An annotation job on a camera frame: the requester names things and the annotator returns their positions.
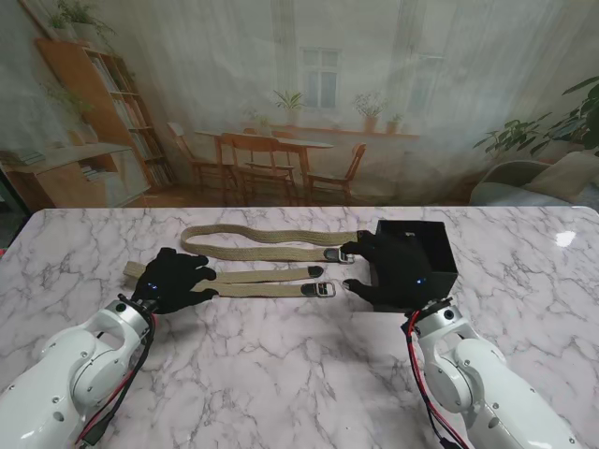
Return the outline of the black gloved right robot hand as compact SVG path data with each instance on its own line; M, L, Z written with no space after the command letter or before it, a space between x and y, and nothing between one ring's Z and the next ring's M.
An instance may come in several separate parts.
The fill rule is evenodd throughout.
M357 279L343 281L346 290L374 306L411 312L447 297L435 284L431 263L415 237L397 238L364 230L358 232L356 241L343 244L341 251L361 256L374 269L376 279L369 284Z

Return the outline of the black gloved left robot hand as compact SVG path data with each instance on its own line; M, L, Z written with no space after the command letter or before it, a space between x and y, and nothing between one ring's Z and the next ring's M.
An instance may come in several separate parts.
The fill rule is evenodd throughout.
M201 281L213 281L216 273L207 267L204 255L178 253L163 247L140 276L132 300L153 300L154 312L168 314L211 300L218 293L211 288L194 291Z

